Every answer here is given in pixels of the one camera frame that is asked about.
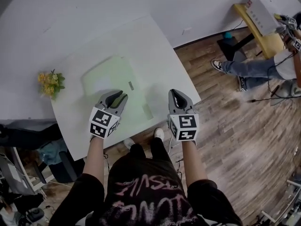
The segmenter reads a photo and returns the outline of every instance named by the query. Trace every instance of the blue jeans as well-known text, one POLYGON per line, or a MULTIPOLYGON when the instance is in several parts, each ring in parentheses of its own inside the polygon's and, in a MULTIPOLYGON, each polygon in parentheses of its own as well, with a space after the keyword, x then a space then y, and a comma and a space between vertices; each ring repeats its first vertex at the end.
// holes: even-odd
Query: blue jeans
POLYGON ((246 89, 262 85, 271 79, 284 80, 277 72, 274 57, 266 60, 252 60, 247 63, 225 61, 222 62, 222 70, 225 73, 244 77, 246 79, 246 89))

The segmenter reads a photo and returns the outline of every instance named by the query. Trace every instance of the wooden floor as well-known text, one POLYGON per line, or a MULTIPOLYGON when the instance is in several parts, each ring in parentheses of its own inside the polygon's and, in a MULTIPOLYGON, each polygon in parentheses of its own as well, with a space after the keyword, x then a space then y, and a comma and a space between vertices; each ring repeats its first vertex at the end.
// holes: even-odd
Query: wooden floor
MULTIPOLYGON (((232 34, 240 40, 249 33, 243 29, 232 34)), ((274 107, 270 107, 269 101, 248 103, 253 98, 269 97, 267 85, 242 93, 234 76, 214 70, 210 65, 212 59, 225 60, 216 43, 219 39, 220 35, 211 37, 177 49, 176 53, 202 99, 196 105, 200 120, 199 156, 209 178, 226 194, 244 224, 248 224, 261 210, 269 210, 271 205, 279 203, 279 192, 284 192, 285 181, 300 162, 300 155, 293 157, 293 153, 300 143, 301 108, 298 100, 274 107)), ((260 49, 251 42, 244 51, 248 58, 254 58, 260 49)), ((160 126, 165 131, 164 143, 168 150, 171 132, 166 123, 160 126)), ((154 129, 133 137, 143 145, 149 157, 148 142, 154 129)), ((170 157, 177 168, 175 162, 182 158, 182 146, 174 141, 171 145, 170 157)), ((105 153, 112 165, 127 149, 118 144, 105 153)), ((186 187, 183 163, 180 171, 186 187)), ((50 194, 53 189, 45 190, 50 194)), ((69 188, 63 190, 65 195, 69 188)), ((51 197, 49 200, 49 203, 60 202, 51 197)))

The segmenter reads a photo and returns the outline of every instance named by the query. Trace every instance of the black t-shirt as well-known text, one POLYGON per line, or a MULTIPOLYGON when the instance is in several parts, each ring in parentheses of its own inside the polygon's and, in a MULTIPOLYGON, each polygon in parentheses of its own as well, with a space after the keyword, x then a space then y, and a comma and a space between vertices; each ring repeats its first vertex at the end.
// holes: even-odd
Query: black t-shirt
POLYGON ((170 162, 127 155, 120 158, 109 173, 105 200, 100 181, 83 174, 49 225, 74 226, 92 211, 89 223, 95 226, 242 225, 213 181, 194 182, 187 194, 188 197, 170 162))

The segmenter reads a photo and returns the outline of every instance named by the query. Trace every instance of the white wall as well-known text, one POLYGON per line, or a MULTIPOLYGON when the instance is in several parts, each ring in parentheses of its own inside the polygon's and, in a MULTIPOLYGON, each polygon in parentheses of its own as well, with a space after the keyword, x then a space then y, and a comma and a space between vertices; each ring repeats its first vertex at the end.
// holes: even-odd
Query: white wall
MULTIPOLYGON (((151 14, 176 47, 239 24, 230 7, 240 1, 13 0, 0 17, 0 119, 53 118, 38 95, 37 73, 114 27, 151 14)), ((265 1, 279 13, 301 10, 297 0, 265 1)))

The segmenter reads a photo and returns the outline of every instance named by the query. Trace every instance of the white box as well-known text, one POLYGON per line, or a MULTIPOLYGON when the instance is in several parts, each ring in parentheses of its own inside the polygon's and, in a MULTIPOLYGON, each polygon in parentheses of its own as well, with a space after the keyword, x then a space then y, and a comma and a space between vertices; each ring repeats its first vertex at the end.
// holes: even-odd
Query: white box
POLYGON ((270 5, 267 5, 260 0, 249 0, 246 3, 246 8, 246 13, 256 25, 262 36, 276 32, 279 23, 274 18, 274 13, 276 11, 270 5))
POLYGON ((169 115, 168 126, 176 141, 196 140, 199 130, 198 114, 169 115))

